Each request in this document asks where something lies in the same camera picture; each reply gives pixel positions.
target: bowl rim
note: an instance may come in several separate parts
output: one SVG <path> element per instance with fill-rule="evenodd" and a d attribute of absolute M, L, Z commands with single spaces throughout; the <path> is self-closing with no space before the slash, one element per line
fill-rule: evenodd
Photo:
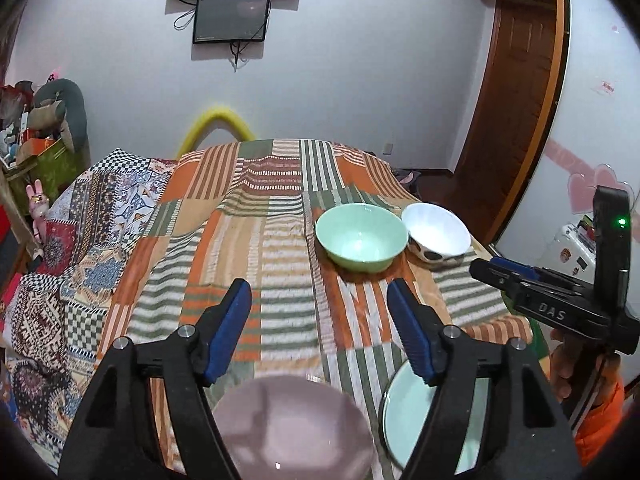
<path fill-rule="evenodd" d="M 348 258 L 346 256 L 342 256 L 341 254 L 335 253 L 332 250 L 328 249 L 327 246 L 322 243 L 322 240 L 318 236 L 318 224 L 320 223 L 322 218 L 329 211 L 332 211 L 332 210 L 338 209 L 338 208 L 347 208 L 347 207 L 353 207 L 353 206 L 356 206 L 356 208 L 368 207 L 368 208 L 379 209 L 380 211 L 383 211 L 386 214 L 391 215 L 393 218 L 395 218 L 399 223 L 398 225 L 402 226 L 402 229 L 404 230 L 404 234 L 406 235 L 405 236 L 406 240 L 404 242 L 404 245 L 402 246 L 402 249 L 400 249 L 396 254 L 393 254 L 392 256 L 387 256 L 386 258 L 379 258 L 377 260 L 356 260 L 354 258 Z M 351 202 L 351 203 L 348 203 L 348 204 L 340 204 L 340 205 L 335 205 L 335 206 L 325 210 L 320 215 L 320 218 L 318 218 L 318 220 L 316 220 L 316 224 L 314 225 L 314 234 L 316 235 L 316 240 L 318 240 L 318 243 L 320 245 L 322 245 L 322 247 L 324 248 L 325 251 L 327 251 L 328 253 L 334 254 L 335 256 L 338 256 L 339 258 L 342 258 L 342 259 L 347 260 L 349 262 L 356 262 L 356 263 L 359 263 L 359 264 L 380 264 L 380 263 L 386 262 L 388 260 L 393 260 L 396 256 L 398 256 L 398 254 L 402 253 L 402 251 L 404 251 L 406 249 L 406 245 L 409 243 L 409 229 L 406 228 L 406 225 L 404 225 L 404 222 L 402 222 L 402 219 L 400 217 L 398 217 L 398 215 L 392 213 L 391 211 L 389 211 L 389 209 L 385 209 L 383 207 L 380 207 L 379 205 L 367 204 L 365 202 Z"/>
<path fill-rule="evenodd" d="M 455 258 L 456 256 L 460 256 L 460 254 L 464 254 L 468 250 L 468 248 L 471 247 L 471 243 L 472 243 L 472 239 L 473 239 L 472 236 L 471 236 L 471 231 L 469 231 L 469 228 L 465 225 L 465 223 L 453 211 L 450 211 L 449 209 L 443 208 L 442 206 L 439 206 L 438 204 L 434 204 L 434 203 L 431 203 L 431 202 L 413 202 L 413 203 L 409 204 L 408 206 L 406 206 L 402 210 L 401 220 L 402 220 L 402 223 L 404 224 L 404 227 L 406 228 L 407 232 L 409 233 L 409 236 L 411 236 L 411 238 L 413 240 L 415 240 L 416 242 L 418 242 L 420 245 L 424 246 L 428 250 L 432 250 L 430 247 L 427 246 L 427 244 L 425 244 L 425 243 L 421 242 L 420 240 L 418 240 L 418 238 L 416 238 L 412 234 L 411 229 L 409 229 L 408 225 L 404 222 L 404 212 L 405 211 L 407 211 L 409 208 L 416 209 L 418 207 L 423 207 L 423 206 L 429 206 L 431 208 L 434 207 L 434 208 L 437 208 L 437 209 L 442 209 L 443 211 L 447 212 L 451 217 L 455 218 L 456 221 L 459 222 L 462 225 L 462 227 L 465 228 L 466 234 L 467 234 L 467 236 L 469 238 L 468 246 L 461 253 L 452 254 L 452 253 L 443 253 L 441 251 L 435 251 L 435 250 L 434 251 L 437 252 L 438 254 L 441 254 L 443 256 L 443 259 Z"/>

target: person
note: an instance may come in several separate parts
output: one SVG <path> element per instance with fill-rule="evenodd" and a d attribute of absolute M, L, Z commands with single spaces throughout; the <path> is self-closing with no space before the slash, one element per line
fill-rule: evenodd
<path fill-rule="evenodd" d="M 551 339 L 562 343 L 551 354 L 550 371 L 551 389 L 558 401 L 562 401 L 571 394 L 569 380 L 574 373 L 575 356 L 568 351 L 564 334 L 560 330 L 553 329 Z M 603 357 L 598 358 L 596 367 L 600 367 Z M 583 467 L 597 455 L 622 420 L 625 387 L 619 370 L 620 355 L 615 354 L 605 363 L 602 387 L 575 435 L 575 445 Z"/>

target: human hand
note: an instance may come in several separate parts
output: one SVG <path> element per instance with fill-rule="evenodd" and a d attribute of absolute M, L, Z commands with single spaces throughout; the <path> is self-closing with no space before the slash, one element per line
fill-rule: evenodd
<path fill-rule="evenodd" d="M 558 346 L 551 354 L 551 389 L 559 402 L 571 395 L 571 384 L 569 383 L 574 374 L 574 366 L 580 355 L 582 345 L 572 336 L 567 336 L 557 328 L 551 331 L 551 339 L 560 341 L 562 344 Z M 599 406 L 613 394 L 616 383 L 618 382 L 618 371 L 620 370 L 620 355 L 600 355 L 596 359 L 596 368 L 600 368 L 602 360 L 606 358 L 607 362 L 602 369 L 602 377 L 604 378 L 602 387 L 593 406 Z"/>

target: blanket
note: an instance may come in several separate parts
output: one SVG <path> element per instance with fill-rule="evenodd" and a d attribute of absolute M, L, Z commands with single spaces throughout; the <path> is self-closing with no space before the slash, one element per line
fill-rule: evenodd
<path fill-rule="evenodd" d="M 531 340 L 526 319 L 469 275 L 477 244 L 459 267 L 439 272 L 409 251 L 379 274 L 327 258 L 314 236 L 326 209 L 361 202 L 399 215 L 416 202 L 375 156 L 276 139 L 215 146 L 177 164 L 135 157 L 135 168 L 117 171 L 110 157 L 54 205 L 59 249 L 49 250 L 47 274 L 20 282 L 7 314 L 5 338 L 20 354 L 8 362 L 18 419 L 53 468 L 112 341 L 158 340 L 195 323 L 236 277 L 252 286 L 252 309 L 228 373 L 206 391 L 211 407 L 254 377 L 325 381 L 353 397 L 369 423 L 377 450 L 370 478 L 399 475 L 378 431 L 380 400 L 405 359 L 385 303 L 392 279 L 403 277 L 444 323 L 472 336 Z M 161 381 L 152 381 L 152 396 L 165 463 L 182 470 Z"/>

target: brown door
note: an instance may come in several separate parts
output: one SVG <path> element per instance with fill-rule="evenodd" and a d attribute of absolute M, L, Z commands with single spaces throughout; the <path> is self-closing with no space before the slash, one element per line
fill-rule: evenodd
<path fill-rule="evenodd" d="M 493 59 L 454 174 L 459 200 L 452 204 L 483 242 L 490 241 L 488 234 L 531 149 L 556 34 L 556 12 L 548 7 L 501 0 L 498 12 Z"/>

